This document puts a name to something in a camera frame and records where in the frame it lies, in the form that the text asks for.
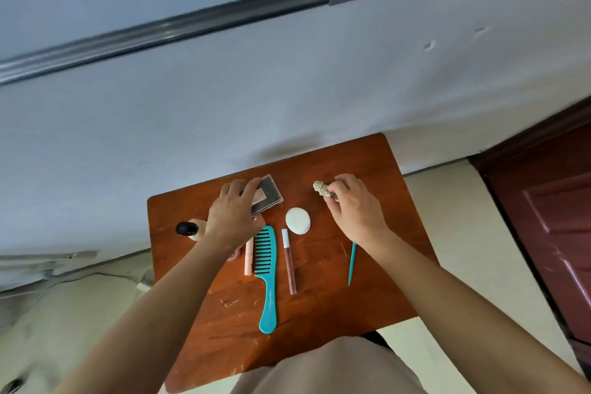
hand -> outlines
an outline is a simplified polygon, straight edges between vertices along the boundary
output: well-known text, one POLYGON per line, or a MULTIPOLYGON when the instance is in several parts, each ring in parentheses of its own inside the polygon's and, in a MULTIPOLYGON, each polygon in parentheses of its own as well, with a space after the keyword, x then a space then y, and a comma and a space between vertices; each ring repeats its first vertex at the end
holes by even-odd
POLYGON ((391 233, 378 198, 367 190, 361 179, 339 175, 328 189, 336 193, 339 202, 331 196, 325 196, 324 200, 349 240, 365 248, 391 233))
POLYGON ((243 179, 222 186, 220 196, 209 209, 205 238, 215 238, 232 253, 258 234, 265 226, 265 220, 257 215, 251 217, 252 200, 261 178, 255 178, 245 185, 243 179))

person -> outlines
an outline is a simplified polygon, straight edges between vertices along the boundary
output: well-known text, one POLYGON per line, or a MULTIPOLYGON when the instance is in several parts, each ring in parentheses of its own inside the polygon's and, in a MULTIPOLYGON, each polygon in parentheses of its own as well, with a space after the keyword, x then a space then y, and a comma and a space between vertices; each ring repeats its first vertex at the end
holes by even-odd
MULTIPOLYGON (((54 394, 157 393, 228 256, 262 229, 251 218, 260 182, 225 184, 202 240, 137 301, 54 394)), ((362 246, 403 291, 443 351, 478 394, 589 394, 587 381, 513 320, 391 231, 380 202, 353 175, 336 176, 324 198, 347 238, 362 246)), ((243 374, 235 393, 425 391, 391 350, 342 337, 243 374)))

forearm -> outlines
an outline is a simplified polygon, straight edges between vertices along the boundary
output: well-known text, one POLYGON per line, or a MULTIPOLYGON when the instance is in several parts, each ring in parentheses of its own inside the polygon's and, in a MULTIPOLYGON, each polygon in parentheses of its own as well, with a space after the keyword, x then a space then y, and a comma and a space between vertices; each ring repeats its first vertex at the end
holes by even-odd
POLYGON ((157 393, 229 256, 204 237, 101 339, 54 394, 157 393))
POLYGON ((511 318, 394 233, 375 245, 368 253, 479 394, 591 392, 584 378, 511 318))

white cotton pad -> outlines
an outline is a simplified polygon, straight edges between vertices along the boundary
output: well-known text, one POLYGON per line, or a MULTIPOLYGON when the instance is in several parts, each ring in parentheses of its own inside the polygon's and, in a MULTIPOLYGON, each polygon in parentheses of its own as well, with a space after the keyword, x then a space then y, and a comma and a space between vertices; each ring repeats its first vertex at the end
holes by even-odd
POLYGON ((310 216, 299 207, 292 207, 287 211, 285 223, 294 234, 302 235, 310 230, 310 216))

comb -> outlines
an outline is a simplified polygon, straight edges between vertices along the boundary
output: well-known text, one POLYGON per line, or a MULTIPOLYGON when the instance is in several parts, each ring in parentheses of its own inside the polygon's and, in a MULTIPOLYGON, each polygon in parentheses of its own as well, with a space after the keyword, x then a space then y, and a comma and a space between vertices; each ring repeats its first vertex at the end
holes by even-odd
POLYGON ((253 272, 265 281, 265 306, 262 309, 259 329, 269 334, 277 327, 275 307, 275 269, 277 268, 277 241, 271 226, 265 226, 255 235, 253 272))

